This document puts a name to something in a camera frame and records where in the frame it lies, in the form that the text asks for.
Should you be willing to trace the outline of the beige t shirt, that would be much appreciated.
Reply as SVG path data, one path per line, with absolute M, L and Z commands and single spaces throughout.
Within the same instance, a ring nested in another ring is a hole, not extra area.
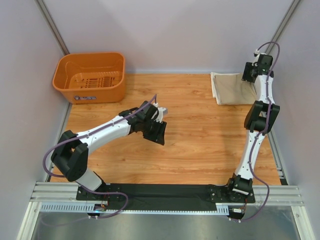
M 252 105 L 256 100 L 253 83 L 242 80 L 242 73 L 211 73 L 212 96 L 218 105 Z

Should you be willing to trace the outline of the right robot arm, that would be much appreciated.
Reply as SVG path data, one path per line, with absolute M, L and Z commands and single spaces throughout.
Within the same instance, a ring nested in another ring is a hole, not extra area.
M 258 50 L 254 56 L 253 62 L 245 64 L 242 75 L 243 81 L 253 83 L 256 100 L 244 121 L 246 142 L 242 158 L 225 189 L 225 196 L 231 202 L 253 193 L 254 168 L 258 153 L 280 112 L 280 106 L 275 104 L 273 98 L 273 57 Z

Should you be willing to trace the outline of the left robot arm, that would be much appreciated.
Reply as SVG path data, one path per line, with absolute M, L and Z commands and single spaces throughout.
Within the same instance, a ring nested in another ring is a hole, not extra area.
M 69 182 L 76 182 L 94 200 L 107 191 L 106 183 L 88 167 L 90 154 L 109 142 L 141 132 L 144 139 L 164 145 L 168 109 L 144 101 L 140 107 L 124 110 L 110 121 L 87 131 L 65 131 L 53 149 L 51 162 Z

